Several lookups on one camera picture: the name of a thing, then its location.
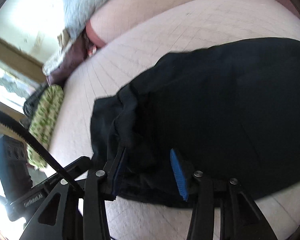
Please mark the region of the black pants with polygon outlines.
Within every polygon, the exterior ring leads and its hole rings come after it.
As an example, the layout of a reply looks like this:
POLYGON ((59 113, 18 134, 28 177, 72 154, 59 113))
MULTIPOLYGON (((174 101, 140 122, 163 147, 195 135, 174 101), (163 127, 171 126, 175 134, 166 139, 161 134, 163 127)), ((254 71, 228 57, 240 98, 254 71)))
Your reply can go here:
POLYGON ((93 163, 120 150, 119 196, 191 208, 193 173, 236 178, 254 199, 300 181, 300 41, 255 38, 169 53, 97 99, 93 163))

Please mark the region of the dark grey folded cloth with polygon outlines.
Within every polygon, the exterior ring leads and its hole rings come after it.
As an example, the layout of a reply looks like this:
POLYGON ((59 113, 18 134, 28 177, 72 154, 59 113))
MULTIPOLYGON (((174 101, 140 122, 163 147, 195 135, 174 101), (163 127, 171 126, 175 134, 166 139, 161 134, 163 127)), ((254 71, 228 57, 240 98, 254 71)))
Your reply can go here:
POLYGON ((41 83, 39 87, 26 99, 23 105, 23 111, 28 118, 33 116, 37 109, 39 100, 48 86, 47 82, 41 83))

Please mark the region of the wooden framed window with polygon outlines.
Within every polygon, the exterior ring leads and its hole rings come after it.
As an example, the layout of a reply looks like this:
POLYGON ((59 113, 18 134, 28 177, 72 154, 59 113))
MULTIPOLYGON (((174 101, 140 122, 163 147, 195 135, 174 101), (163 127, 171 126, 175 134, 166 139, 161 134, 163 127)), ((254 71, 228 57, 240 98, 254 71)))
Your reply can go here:
POLYGON ((44 82, 42 64, 0 38, 0 110, 29 128, 23 105, 44 82))

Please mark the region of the green patterned folded blanket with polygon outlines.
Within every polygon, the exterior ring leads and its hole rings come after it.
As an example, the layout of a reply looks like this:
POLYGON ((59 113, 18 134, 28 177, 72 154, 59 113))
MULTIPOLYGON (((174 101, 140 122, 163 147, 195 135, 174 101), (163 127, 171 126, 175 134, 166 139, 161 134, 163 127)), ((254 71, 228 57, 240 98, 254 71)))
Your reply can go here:
POLYGON ((34 112, 29 132, 46 150, 49 149, 63 99, 64 92, 61 86, 51 85, 40 97, 34 112))

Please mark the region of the cream folded cloth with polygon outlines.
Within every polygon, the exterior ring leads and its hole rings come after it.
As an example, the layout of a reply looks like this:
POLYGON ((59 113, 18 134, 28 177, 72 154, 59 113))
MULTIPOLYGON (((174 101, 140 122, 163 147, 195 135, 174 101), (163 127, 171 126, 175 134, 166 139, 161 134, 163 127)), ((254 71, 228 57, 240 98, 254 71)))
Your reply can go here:
POLYGON ((65 59, 66 53, 75 42, 75 40, 70 37, 67 29, 64 29, 61 34, 58 35, 57 39, 59 44, 58 50, 43 64, 42 67, 45 76, 49 76, 60 66, 65 59))

